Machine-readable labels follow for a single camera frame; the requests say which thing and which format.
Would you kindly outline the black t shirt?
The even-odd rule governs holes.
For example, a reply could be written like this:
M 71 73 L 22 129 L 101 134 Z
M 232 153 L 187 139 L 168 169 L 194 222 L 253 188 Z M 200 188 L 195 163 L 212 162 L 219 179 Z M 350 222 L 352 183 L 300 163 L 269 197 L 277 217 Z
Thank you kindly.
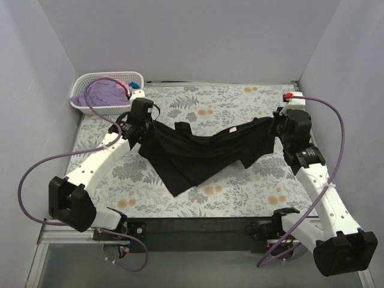
M 174 128 L 155 122 L 139 154 L 150 162 L 168 191 L 178 196 L 237 161 L 248 168 L 273 153 L 271 124 L 270 117 L 254 118 L 213 136 L 195 136 L 186 122 L 177 122 Z

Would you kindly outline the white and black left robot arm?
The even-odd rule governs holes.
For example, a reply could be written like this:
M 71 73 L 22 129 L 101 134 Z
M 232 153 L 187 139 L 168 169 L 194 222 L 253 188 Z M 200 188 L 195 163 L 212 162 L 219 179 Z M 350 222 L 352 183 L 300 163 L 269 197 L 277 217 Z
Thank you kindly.
M 131 110 L 110 126 L 97 151 L 64 178 L 56 176 L 50 181 L 49 215 L 53 219 L 78 232 L 107 229 L 115 240 L 127 235 L 127 217 L 115 209 L 94 204 L 92 198 L 97 185 L 115 163 L 154 129 L 153 108 L 153 101 L 135 99 Z

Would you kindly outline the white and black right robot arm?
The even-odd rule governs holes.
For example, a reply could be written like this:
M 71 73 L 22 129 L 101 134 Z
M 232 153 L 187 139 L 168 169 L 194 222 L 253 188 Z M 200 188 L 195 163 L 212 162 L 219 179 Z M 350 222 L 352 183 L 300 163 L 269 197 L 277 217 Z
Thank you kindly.
M 283 157 L 305 188 L 318 220 L 297 209 L 274 213 L 272 233 L 278 238 L 294 236 L 313 254 L 320 273 L 326 277 L 368 268 L 377 248 L 373 232 L 365 232 L 347 211 L 331 181 L 325 159 L 310 142 L 311 117 L 297 109 L 279 107 L 274 112 L 270 133 L 283 146 Z

